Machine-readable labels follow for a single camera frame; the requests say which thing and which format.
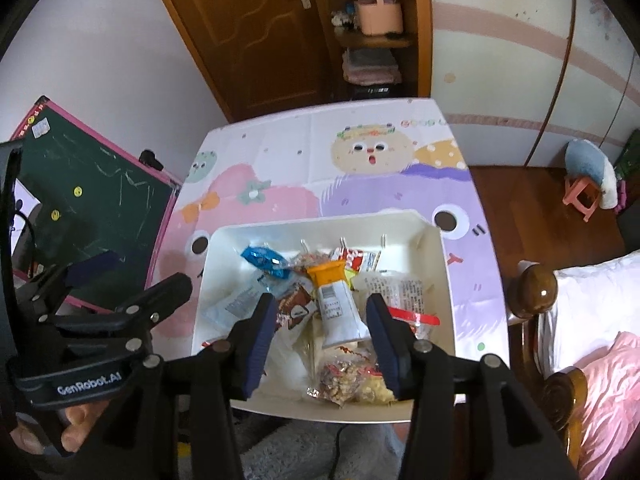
chalkboard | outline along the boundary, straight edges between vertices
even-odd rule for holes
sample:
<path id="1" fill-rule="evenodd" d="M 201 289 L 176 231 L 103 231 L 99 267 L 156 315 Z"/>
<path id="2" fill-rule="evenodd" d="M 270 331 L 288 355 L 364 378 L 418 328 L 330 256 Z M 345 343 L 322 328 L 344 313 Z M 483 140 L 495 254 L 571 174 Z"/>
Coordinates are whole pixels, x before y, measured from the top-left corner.
<path id="1" fill-rule="evenodd" d="M 77 303 L 113 310 L 144 290 L 177 184 L 45 97 L 12 138 L 24 139 L 18 179 L 42 202 L 36 263 L 64 266 L 112 250 L 120 265 L 73 291 Z"/>

wooden shelf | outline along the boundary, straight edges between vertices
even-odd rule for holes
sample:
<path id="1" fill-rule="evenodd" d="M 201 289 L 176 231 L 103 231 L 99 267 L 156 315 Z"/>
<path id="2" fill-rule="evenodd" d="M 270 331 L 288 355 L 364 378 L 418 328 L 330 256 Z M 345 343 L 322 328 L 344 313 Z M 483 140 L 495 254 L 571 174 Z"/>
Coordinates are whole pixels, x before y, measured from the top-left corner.
<path id="1" fill-rule="evenodd" d="M 414 34 L 405 34 L 402 38 L 386 36 L 365 36 L 359 30 L 347 30 L 336 27 L 335 39 L 343 48 L 406 48 L 415 43 Z"/>

white plastic bin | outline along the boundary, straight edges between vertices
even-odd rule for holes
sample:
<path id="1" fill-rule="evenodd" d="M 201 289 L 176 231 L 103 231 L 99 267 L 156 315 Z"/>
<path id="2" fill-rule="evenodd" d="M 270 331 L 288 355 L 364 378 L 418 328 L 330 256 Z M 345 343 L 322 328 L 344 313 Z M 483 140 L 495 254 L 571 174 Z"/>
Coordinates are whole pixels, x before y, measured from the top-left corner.
<path id="1" fill-rule="evenodd" d="M 455 355 L 452 301 L 440 229 L 414 210 L 218 229 L 210 239 L 205 261 L 192 353 L 202 350 L 204 341 L 223 335 L 203 311 L 230 294 L 255 270 L 239 255 L 245 247 L 267 244 L 291 257 L 303 249 L 303 243 L 310 251 L 329 252 L 340 246 L 341 238 L 347 247 L 382 250 L 378 270 L 410 272 L 422 279 L 426 287 L 434 285 L 430 300 L 441 324 L 433 328 L 431 340 Z M 339 408 L 328 401 L 301 395 L 283 382 L 286 381 L 274 384 L 263 378 L 250 400 L 232 401 L 231 405 L 256 413 L 323 422 L 405 422 L 411 418 L 411 401 L 390 406 L 353 403 Z"/>

cartoon tablecloth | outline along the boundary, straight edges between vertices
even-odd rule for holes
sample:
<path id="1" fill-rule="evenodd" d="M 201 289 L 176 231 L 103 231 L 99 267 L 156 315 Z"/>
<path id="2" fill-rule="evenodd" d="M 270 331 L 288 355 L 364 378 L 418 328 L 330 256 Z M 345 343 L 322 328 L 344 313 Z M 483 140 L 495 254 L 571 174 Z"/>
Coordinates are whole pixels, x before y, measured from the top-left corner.
<path id="1" fill-rule="evenodd" d="M 456 354 L 507 364 L 504 298 L 471 174 L 435 101 L 377 100 L 293 110 L 210 132 L 162 241 L 154 281 L 193 295 L 154 330 L 165 358 L 191 351 L 209 237 L 225 225 L 415 209 L 444 237 Z"/>

pink plastic stool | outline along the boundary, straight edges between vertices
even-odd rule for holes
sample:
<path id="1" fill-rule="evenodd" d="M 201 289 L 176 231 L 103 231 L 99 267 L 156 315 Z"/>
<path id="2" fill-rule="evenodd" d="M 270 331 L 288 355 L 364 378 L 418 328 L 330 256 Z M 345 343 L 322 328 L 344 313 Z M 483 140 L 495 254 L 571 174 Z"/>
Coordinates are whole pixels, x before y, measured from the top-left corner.
<path id="1" fill-rule="evenodd" d="M 581 193 L 584 193 L 591 200 L 590 206 L 585 206 L 580 201 L 579 196 Z M 600 195 L 600 188 L 588 176 L 582 176 L 573 182 L 569 176 L 564 178 L 564 198 L 562 203 L 564 205 L 572 204 L 584 215 L 585 222 L 589 221 L 593 212 L 598 208 Z"/>

